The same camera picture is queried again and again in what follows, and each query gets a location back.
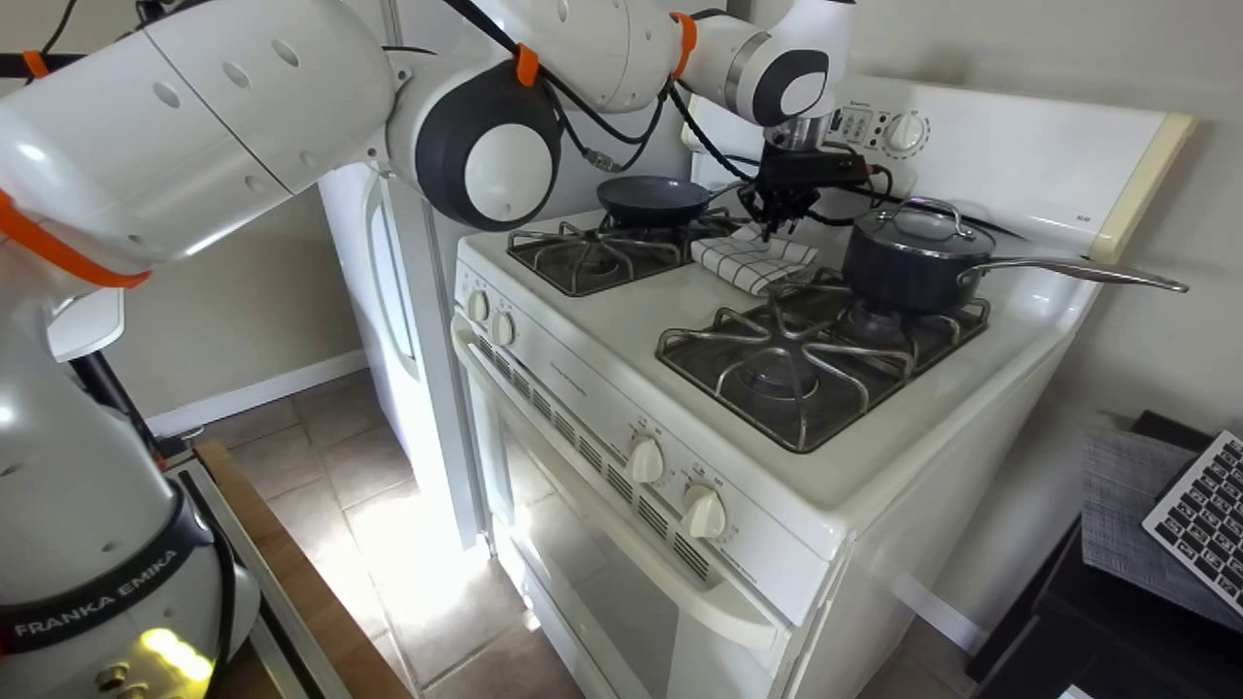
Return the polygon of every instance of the white wall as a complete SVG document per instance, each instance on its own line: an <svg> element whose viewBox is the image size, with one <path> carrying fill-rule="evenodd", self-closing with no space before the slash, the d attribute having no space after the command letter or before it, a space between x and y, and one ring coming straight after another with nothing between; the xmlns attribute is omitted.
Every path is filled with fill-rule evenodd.
<svg viewBox="0 0 1243 699"><path fill-rule="evenodd" d="M1238 0L864 0L854 69L1176 109L1203 122L1130 245L1194 283L1182 305L1108 293L1025 429L941 598L989 630L1081 505L1077 453L1108 415L1198 429L1243 413L1243 6Z"/></svg>
<svg viewBox="0 0 1243 699"><path fill-rule="evenodd" d="M41 48L59 12L61 0L0 0L0 52ZM81 0L59 52L94 52L133 26L133 0ZM302 193L137 286L107 362L159 415L355 351L330 233L320 197Z"/></svg>

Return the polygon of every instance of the robotic manipulator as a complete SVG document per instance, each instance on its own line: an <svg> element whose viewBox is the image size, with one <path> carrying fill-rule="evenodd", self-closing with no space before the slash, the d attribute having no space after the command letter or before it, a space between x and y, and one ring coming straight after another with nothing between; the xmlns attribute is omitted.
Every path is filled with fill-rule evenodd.
<svg viewBox="0 0 1243 699"><path fill-rule="evenodd" d="M50 359L61 309L357 158L473 230L520 224L559 173L546 92L634 112L680 82L781 126L825 99L849 21L849 0L794 0L774 26L655 0L450 6L513 53L388 60L339 0L211 0L0 103L0 696L98 696L153 654L166 689L204 689L256 609L128 425Z"/></svg>

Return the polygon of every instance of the black pan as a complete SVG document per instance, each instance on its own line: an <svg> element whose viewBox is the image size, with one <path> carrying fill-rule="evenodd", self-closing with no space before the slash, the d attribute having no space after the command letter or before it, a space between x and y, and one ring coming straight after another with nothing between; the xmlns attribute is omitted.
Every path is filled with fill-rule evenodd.
<svg viewBox="0 0 1243 699"><path fill-rule="evenodd" d="M1094 283L1137 283L1183 294L1189 283L1104 267L1071 258L993 258L993 239L950 214L879 210L854 220L843 279L887 311L959 311L989 267L1050 267Z"/></svg>
<svg viewBox="0 0 1243 699"><path fill-rule="evenodd" d="M674 230L698 218L698 210L715 197L686 179L662 175L611 179L593 193L618 230Z"/></svg>

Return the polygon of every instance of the stove burner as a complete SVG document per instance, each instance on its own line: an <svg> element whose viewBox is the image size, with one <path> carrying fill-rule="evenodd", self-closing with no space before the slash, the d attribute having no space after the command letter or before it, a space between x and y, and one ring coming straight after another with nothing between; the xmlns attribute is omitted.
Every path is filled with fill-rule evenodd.
<svg viewBox="0 0 1243 699"><path fill-rule="evenodd" d="M685 230L623 230L611 218L593 230L559 224L555 233L510 233L510 258L564 294L593 294L669 267L685 267L686 245L721 239L733 220L702 214Z"/></svg>
<svg viewBox="0 0 1243 699"><path fill-rule="evenodd" d="M759 311L720 311L708 331L663 331L655 359L783 452L807 453L983 325L988 305L873 314L820 277Z"/></svg>

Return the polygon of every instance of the pan handle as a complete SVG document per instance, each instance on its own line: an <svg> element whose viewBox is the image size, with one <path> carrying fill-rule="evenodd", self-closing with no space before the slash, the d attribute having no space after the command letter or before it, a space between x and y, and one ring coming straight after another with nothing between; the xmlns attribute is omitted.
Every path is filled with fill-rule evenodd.
<svg viewBox="0 0 1243 699"><path fill-rule="evenodd" d="M1050 267L1050 271L1077 277L1077 279L1094 279L1094 283L1137 283L1137 286L1160 286L1160 293L1172 293L1172 294L1194 293L1189 283L1170 279L1170 277L1150 277L1150 271L1130 271L1130 267L1104 267L1104 264L1069 259L1069 258L989 258L989 259L979 259L979 267Z"/></svg>

